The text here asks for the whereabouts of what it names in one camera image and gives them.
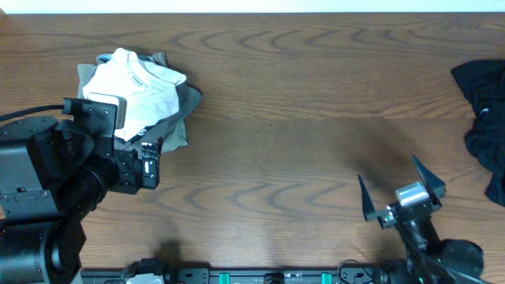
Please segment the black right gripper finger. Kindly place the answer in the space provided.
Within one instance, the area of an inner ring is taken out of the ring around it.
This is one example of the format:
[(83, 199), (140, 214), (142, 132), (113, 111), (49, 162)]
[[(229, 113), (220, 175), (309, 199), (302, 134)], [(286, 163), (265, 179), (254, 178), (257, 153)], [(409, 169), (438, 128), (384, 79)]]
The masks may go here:
[(430, 171), (416, 155), (413, 155), (413, 163), (428, 194), (437, 199), (444, 198), (446, 196), (445, 182)]
[(361, 204), (362, 213), (367, 222), (383, 221), (385, 218), (384, 211), (377, 211), (373, 205), (372, 199), (368, 194), (364, 179), (361, 175), (358, 176), (358, 181), (361, 187)]

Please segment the white t-shirt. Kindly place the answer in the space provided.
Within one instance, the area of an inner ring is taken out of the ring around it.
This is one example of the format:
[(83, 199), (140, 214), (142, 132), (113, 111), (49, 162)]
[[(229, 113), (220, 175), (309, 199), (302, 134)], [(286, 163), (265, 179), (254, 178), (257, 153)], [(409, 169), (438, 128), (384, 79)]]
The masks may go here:
[(118, 48), (108, 61), (96, 67), (83, 87), (83, 96), (102, 102), (112, 96), (125, 102), (124, 126), (114, 135), (128, 141), (142, 128), (156, 125), (179, 111), (176, 87), (185, 81), (183, 73)]

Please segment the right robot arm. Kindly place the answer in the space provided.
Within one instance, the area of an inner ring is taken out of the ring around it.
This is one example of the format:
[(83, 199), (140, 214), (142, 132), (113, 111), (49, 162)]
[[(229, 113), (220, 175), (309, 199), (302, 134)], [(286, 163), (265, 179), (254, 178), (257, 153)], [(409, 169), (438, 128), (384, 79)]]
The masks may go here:
[(484, 251), (464, 239), (440, 239), (432, 223), (432, 213), (442, 208), (446, 184), (413, 157), (420, 181), (395, 191), (397, 201), (377, 211), (365, 181), (361, 187), (363, 216), (377, 221), (383, 230), (397, 230), (406, 258), (393, 260), (370, 274), (372, 283), (484, 283)]

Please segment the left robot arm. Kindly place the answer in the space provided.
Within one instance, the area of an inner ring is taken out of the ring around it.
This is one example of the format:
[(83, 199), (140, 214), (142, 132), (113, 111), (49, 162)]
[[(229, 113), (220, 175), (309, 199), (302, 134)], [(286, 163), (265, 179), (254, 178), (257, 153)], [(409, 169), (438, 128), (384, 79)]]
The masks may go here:
[(159, 142), (114, 148), (114, 123), (50, 116), (1, 127), (1, 281), (71, 283), (81, 269), (83, 218), (107, 192), (159, 183)]

